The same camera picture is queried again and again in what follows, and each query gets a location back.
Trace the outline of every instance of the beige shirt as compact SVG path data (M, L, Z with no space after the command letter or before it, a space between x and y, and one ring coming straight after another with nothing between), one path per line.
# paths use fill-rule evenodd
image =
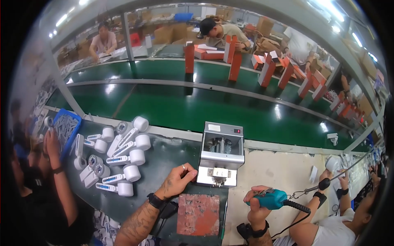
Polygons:
M97 53L100 54L109 50L114 44L116 44L116 35L109 31L108 40L105 44L101 41L100 35L97 35L93 38L91 45L97 46Z
M230 36L236 35L237 40L239 40L241 43L248 41L245 34L236 25L224 24L224 25L222 25L222 28L223 28L223 34L224 34L223 37L221 39L216 38L216 37L208 37L206 39L207 46L224 48L226 46L226 35L230 35Z

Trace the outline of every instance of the white shirt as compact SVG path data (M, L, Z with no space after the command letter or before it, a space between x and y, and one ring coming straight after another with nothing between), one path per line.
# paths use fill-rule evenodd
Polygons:
M318 49L317 43L291 27L287 27L284 34L290 39L287 47L292 53L292 59L299 65L307 62L310 51L316 52Z
M354 211L348 208L343 216L330 216L318 223L319 229L312 246L353 246L356 240L354 232L342 222L352 221ZM278 238L273 246L292 246L294 240L290 236Z

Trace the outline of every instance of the white cylindrical part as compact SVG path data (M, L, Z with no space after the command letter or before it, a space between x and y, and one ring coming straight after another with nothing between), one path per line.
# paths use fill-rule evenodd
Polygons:
M95 144L95 150L101 154L104 154L107 151L107 142L102 139L97 139Z
M87 163L86 163L86 159L83 157L78 156L77 158L75 158L74 160L74 167L79 170L82 171L83 169L85 169Z
M126 176L126 180L130 182L135 182L141 178L138 166L133 164L127 164L123 167L123 173Z
M133 184L127 180L121 180L118 182L118 194L120 196L133 196Z
M149 121L141 116L137 116L133 121L133 127L139 131L146 131L149 126Z
M151 147L149 136L146 134L136 136L136 147L142 150L148 150Z
M139 166L145 163L145 154L143 150L132 150L130 151L129 155L131 164Z
M96 176L99 178L106 178L111 174L110 168L102 163L97 163L94 169Z
M104 162L102 161L101 157L98 157L97 155L91 155L91 156L89 156L89 160L88 160L87 163L88 163L88 165L89 165L89 167L90 167L91 169L94 169L94 166L95 166L97 163L103 164Z
M111 126L106 126L102 129L102 138L107 142L113 141L115 135Z

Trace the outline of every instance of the black shirt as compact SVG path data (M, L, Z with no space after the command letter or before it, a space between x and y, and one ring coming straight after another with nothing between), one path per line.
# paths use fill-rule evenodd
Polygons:
M344 87L342 85L342 75L344 75L346 77L346 80L348 81L348 84L351 81L351 76L349 73L347 73L343 68L341 68L340 72L335 76L329 90L333 90L335 91L335 93L337 95L339 95L339 93L341 91L344 90Z
M25 185L33 192L24 197L28 213L43 238L52 245L88 244L93 234L93 216L87 218L79 208L77 219L69 226L55 188L42 178L38 168L25 172Z

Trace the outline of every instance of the black cap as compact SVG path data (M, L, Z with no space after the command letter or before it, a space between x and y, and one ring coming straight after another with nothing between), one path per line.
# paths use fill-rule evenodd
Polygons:
M208 35L208 33L216 26L216 22L213 18L205 18L200 22L200 32L201 35Z

